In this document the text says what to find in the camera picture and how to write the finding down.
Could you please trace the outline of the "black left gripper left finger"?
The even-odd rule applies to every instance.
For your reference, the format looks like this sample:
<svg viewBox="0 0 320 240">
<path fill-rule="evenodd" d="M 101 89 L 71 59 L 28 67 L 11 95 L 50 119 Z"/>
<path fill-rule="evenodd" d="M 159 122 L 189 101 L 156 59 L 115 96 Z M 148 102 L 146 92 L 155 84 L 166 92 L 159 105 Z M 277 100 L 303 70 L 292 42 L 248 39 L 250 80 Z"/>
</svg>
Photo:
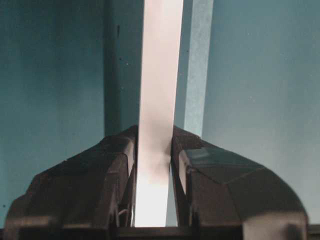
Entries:
<svg viewBox="0 0 320 240">
<path fill-rule="evenodd" d="M 8 211 L 6 240 L 108 240 L 132 224 L 137 126 L 37 174 Z"/>
</svg>

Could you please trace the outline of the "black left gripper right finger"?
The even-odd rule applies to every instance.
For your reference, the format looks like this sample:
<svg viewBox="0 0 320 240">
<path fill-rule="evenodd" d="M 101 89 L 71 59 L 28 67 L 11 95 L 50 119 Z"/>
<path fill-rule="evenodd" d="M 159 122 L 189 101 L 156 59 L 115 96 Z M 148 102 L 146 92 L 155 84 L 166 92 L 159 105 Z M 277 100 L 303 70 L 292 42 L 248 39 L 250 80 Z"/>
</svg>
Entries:
<svg viewBox="0 0 320 240">
<path fill-rule="evenodd" d="M 267 167 L 178 127 L 171 163 L 179 226 L 203 239 L 307 239 L 302 202 Z"/>
</svg>

